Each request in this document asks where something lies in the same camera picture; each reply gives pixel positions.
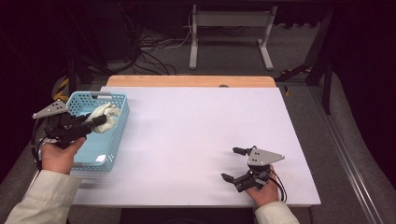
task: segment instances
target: hand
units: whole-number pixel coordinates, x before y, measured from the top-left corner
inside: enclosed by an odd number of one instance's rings
[[[79,138],[69,147],[61,149],[52,143],[46,143],[41,147],[41,162],[43,170],[48,170],[64,175],[70,175],[73,167],[74,156],[84,144],[85,138]]]
[[[271,178],[276,179],[274,172],[271,172]],[[277,185],[271,180],[268,184],[264,185],[261,190],[254,188],[247,189],[247,194],[253,199],[254,203],[258,206],[264,206],[268,203],[279,201],[279,195],[277,192]]]

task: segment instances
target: cable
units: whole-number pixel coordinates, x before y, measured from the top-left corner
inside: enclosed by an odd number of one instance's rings
[[[155,34],[144,35],[140,39],[140,47],[145,47],[141,49],[149,49],[149,51],[146,52],[151,53],[155,49],[165,49],[166,47],[173,44],[172,42],[170,42],[168,44],[162,45],[162,42],[168,42],[168,41],[175,42],[176,40],[167,35],[163,35],[163,37],[158,37]]]
[[[274,182],[277,185],[277,187],[280,188],[280,194],[281,194],[280,201],[285,203],[286,202],[286,201],[284,201],[285,195],[284,195],[284,190],[282,189],[282,187],[271,176],[268,176],[268,179],[271,180],[272,182]]]
[[[314,215],[312,214],[311,207],[308,207],[308,211],[309,211],[309,220],[311,221],[311,224],[314,224]]]
[[[35,134],[37,132],[37,129],[38,129],[37,127],[39,126],[40,120],[41,119],[37,119],[35,121],[35,126],[33,128],[33,133],[32,133],[32,139],[30,141],[30,148],[32,150],[32,155],[33,155],[33,158],[35,159],[35,165],[36,165],[38,170],[40,170],[39,167],[41,167],[41,164],[39,164],[40,163],[40,159],[38,158],[38,153],[37,153],[37,150],[36,150],[36,147],[35,147]]]
[[[40,160],[39,157],[38,157],[38,154],[39,154],[38,152],[39,152],[39,150],[40,150],[41,145],[43,144],[44,140],[47,138],[48,135],[49,135],[49,133],[47,133],[43,138],[41,138],[40,142],[39,142],[38,145],[35,147],[35,154],[36,154],[36,156],[37,156],[37,158],[38,158],[38,161],[37,161],[37,163],[36,163],[36,166],[37,166],[37,170],[38,170],[38,171],[41,171],[41,169],[43,168],[43,167],[42,167],[42,162],[41,162],[41,160]]]
[[[229,31],[231,31],[231,30],[236,30],[236,29],[241,29],[241,30],[239,31],[238,34],[232,35],[232,34],[230,34],[230,33],[227,33],[227,32],[225,32],[225,31],[222,31],[221,29],[223,29],[223,30],[225,29],[225,30],[229,30]],[[205,31],[216,31],[216,32],[220,32],[220,33],[222,33],[222,34],[224,34],[224,35],[228,35],[228,36],[232,36],[232,37],[237,37],[237,36],[240,36],[240,35],[244,32],[244,30],[245,30],[245,27],[236,27],[236,28],[232,28],[232,29],[226,29],[226,28],[224,28],[224,27],[220,27],[220,28],[202,27],[200,33],[204,33]]]
[[[139,70],[135,69],[134,66],[132,65],[132,70],[134,71],[134,74],[144,74],[144,72],[140,72]]]
[[[155,61],[157,61],[158,63],[160,63],[160,64],[163,66],[163,68],[165,69],[166,74],[170,75],[168,69],[167,69],[166,66],[165,66],[165,64],[163,64],[159,59],[157,59],[156,57],[152,56],[151,54],[147,54],[147,55],[150,56],[151,58],[153,58],[153,59],[154,59]],[[167,65],[168,65],[168,66],[171,66],[171,67],[175,70],[175,72],[176,72],[176,68],[175,68],[174,66],[172,66],[172,65],[170,65],[170,64],[167,64]]]
[[[162,72],[166,73],[167,75],[169,75],[169,72],[168,72],[168,70],[166,69],[166,67],[163,65],[163,63],[161,63],[161,62],[160,62],[160,63],[153,63],[153,62],[150,62],[150,61],[147,60],[146,57],[144,56],[145,54],[148,55],[148,56],[154,57],[154,56],[152,56],[152,55],[150,55],[150,54],[148,54],[148,53],[146,53],[146,52],[143,52],[142,57],[141,57],[141,58],[138,58],[138,60],[140,60],[140,61],[143,62],[143,63],[152,64],[152,65],[154,65],[156,68],[160,69],[160,71],[162,71]],[[158,66],[157,66],[158,64],[161,64],[161,65],[163,66],[163,68],[164,68],[165,71],[163,71],[160,67],[158,67]]]
[[[191,32],[189,32],[189,33],[187,34],[186,38],[184,38],[184,40],[183,40],[183,42],[182,42],[181,44],[179,44],[179,45],[177,45],[177,46],[167,47],[167,48],[165,48],[165,49],[177,49],[177,48],[179,48],[180,46],[182,46],[182,45],[186,42],[186,40],[189,38],[190,34],[191,34]]]
[[[274,172],[274,175],[276,176],[276,178],[279,180],[280,186],[281,186],[281,191],[285,192],[285,202],[288,200],[288,194],[286,193],[285,187],[283,186],[282,181],[280,180],[279,176],[275,173],[274,170],[271,170],[272,172]]]

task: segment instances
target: white cloth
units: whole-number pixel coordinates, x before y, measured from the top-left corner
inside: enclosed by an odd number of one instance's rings
[[[268,203],[255,212],[260,224],[298,224],[299,221],[288,206],[281,202]]]
[[[92,129],[95,133],[105,133],[110,130],[114,125],[116,125],[117,121],[115,117],[120,115],[120,109],[115,105],[106,103],[104,105],[99,105],[93,112],[88,116],[86,121],[92,121],[92,119],[97,118],[101,115],[106,115],[107,120],[106,123],[99,125]]]

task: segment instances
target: white table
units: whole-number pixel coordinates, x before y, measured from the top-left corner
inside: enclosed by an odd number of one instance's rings
[[[112,207],[251,207],[225,182],[248,170],[253,147],[286,156],[274,163],[288,205],[320,204],[278,88],[103,87],[128,95],[131,109],[109,173],[83,179],[74,204]]]

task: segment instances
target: sleeve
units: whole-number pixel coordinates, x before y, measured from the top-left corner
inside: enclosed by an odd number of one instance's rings
[[[260,224],[297,224],[299,221],[283,202],[268,203],[256,210]]]
[[[6,223],[65,223],[80,183],[70,175],[41,171]]]

